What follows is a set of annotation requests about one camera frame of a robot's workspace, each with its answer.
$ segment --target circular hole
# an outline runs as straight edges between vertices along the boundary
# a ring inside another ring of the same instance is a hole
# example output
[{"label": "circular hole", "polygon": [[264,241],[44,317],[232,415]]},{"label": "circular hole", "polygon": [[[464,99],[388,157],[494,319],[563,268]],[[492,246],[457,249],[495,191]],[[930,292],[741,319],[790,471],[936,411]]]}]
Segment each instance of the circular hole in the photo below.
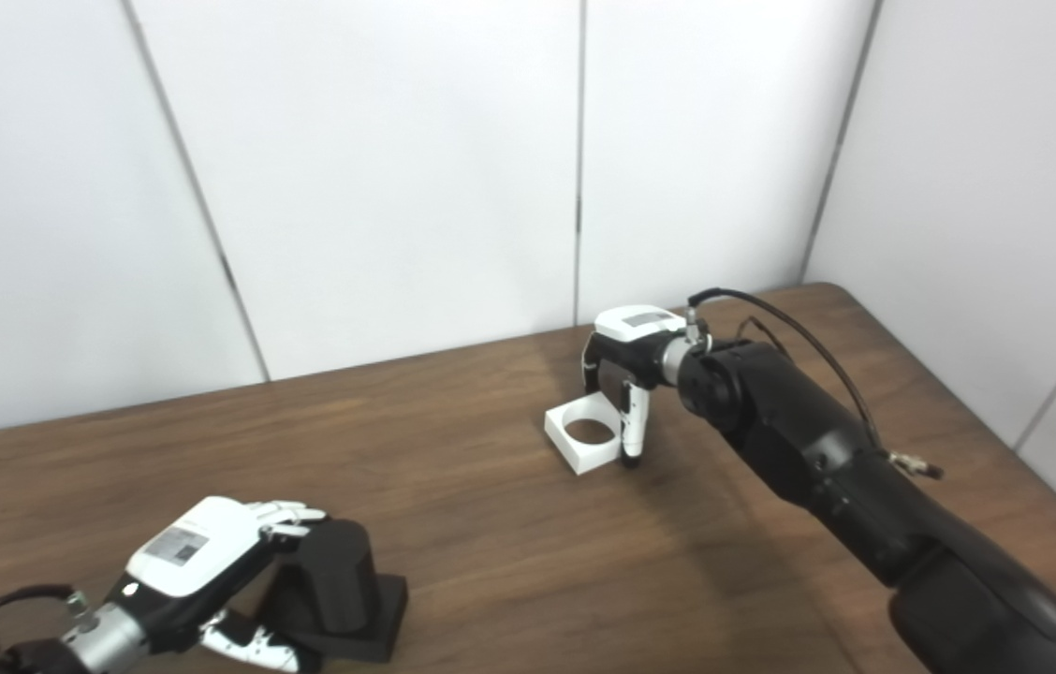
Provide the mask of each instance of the circular hole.
[{"label": "circular hole", "polygon": [[588,445],[601,445],[606,441],[615,438],[615,432],[610,428],[596,422],[592,418],[580,418],[577,422],[566,424],[565,431],[569,432],[570,438]]}]

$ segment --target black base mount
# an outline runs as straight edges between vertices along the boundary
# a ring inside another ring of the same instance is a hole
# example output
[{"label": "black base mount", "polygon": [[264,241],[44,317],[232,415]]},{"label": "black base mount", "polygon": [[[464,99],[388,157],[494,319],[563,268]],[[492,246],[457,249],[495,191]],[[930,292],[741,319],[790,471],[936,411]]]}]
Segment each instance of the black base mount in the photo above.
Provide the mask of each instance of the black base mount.
[{"label": "black base mount", "polygon": [[391,661],[408,609],[408,580],[375,573],[356,522],[315,526],[279,572],[258,618],[326,660]]}]

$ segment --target white plastic holder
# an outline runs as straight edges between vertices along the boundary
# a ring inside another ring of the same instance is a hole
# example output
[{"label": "white plastic holder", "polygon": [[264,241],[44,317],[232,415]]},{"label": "white plastic holder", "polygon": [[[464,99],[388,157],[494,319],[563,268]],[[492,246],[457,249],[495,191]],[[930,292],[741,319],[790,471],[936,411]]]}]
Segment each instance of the white plastic holder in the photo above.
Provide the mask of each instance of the white plastic holder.
[{"label": "white plastic holder", "polygon": [[[574,439],[565,427],[581,419],[590,419],[604,425],[609,428],[614,437],[598,445]],[[583,474],[601,465],[610,464],[619,457],[622,443],[621,415],[601,391],[546,411],[545,432],[576,474]]]}]

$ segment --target barcode label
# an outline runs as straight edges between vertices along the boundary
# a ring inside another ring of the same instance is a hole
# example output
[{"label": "barcode label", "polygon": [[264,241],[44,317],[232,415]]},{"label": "barcode label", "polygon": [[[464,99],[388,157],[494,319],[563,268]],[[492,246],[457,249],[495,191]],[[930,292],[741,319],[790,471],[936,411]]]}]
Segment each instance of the barcode label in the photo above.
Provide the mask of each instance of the barcode label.
[{"label": "barcode label", "polygon": [[207,537],[171,526],[146,546],[145,554],[173,563],[174,566],[183,566],[207,542]]}]

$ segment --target wood grain surface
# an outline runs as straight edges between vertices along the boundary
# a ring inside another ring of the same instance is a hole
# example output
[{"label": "wood grain surface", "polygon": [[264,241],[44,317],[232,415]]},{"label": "wood grain surface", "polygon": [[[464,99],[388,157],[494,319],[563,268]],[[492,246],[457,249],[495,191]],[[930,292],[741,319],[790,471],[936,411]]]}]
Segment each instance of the wood grain surface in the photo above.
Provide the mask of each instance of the wood grain surface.
[{"label": "wood grain surface", "polygon": [[[948,470],[921,486],[1056,587],[1049,488],[845,292],[767,296],[840,357],[890,448]],[[750,313],[724,301],[703,316],[727,334]],[[767,323],[844,399],[796,334]],[[395,661],[335,671],[922,671],[887,622],[887,591],[673,391],[654,396],[639,470],[570,473],[541,426],[582,394],[587,334],[0,431],[0,593],[69,581],[103,596],[131,551],[204,495],[300,499],[364,524],[379,572],[412,587]],[[14,606],[0,630],[50,635],[61,614]],[[137,671],[257,670],[194,650]]]}]

